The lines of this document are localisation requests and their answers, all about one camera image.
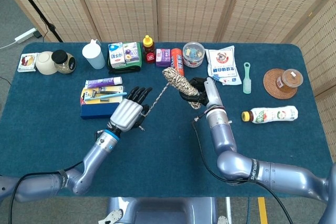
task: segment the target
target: green brush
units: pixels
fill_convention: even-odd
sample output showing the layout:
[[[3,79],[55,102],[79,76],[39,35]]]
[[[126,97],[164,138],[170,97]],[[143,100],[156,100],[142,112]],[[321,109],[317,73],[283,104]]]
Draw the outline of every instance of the green brush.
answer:
[[[245,78],[243,80],[243,92],[245,94],[251,94],[251,79],[250,79],[250,66],[249,62],[244,63],[245,68]]]

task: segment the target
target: woven coaster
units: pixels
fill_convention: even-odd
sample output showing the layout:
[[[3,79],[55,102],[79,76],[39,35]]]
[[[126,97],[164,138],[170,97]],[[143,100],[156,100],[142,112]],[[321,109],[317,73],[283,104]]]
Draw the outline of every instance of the woven coaster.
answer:
[[[267,93],[269,93],[274,98],[281,100],[292,98],[298,91],[298,88],[290,89],[289,92],[283,92],[282,90],[278,89],[276,85],[276,80],[279,76],[282,75],[283,72],[284,72],[283,69],[278,68],[268,70],[264,75],[264,81],[263,81]]]

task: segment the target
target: yellow cap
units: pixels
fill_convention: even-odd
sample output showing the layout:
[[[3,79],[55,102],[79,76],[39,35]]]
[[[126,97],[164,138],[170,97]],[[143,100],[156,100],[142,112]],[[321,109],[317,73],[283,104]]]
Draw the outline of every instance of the yellow cap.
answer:
[[[153,39],[149,37],[149,35],[146,35],[142,42],[145,47],[151,47],[153,45]]]
[[[244,111],[242,113],[242,117],[241,119],[244,121],[244,122],[248,122],[250,121],[250,113],[248,113],[248,111]]]

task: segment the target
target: black lid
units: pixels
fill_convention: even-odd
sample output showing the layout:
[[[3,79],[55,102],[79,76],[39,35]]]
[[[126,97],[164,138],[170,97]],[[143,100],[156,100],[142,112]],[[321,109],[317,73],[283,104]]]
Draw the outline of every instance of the black lid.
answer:
[[[65,52],[64,50],[57,50],[52,53],[51,59],[56,64],[62,64],[67,61],[68,55],[67,55],[67,52]]]

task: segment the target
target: white bottle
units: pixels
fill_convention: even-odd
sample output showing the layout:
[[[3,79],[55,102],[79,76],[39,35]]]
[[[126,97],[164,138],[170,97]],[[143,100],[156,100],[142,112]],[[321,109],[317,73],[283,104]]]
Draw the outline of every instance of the white bottle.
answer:
[[[295,106],[278,108],[254,108],[244,111],[241,119],[244,122],[268,123],[274,121],[294,121],[298,118],[298,110]]]

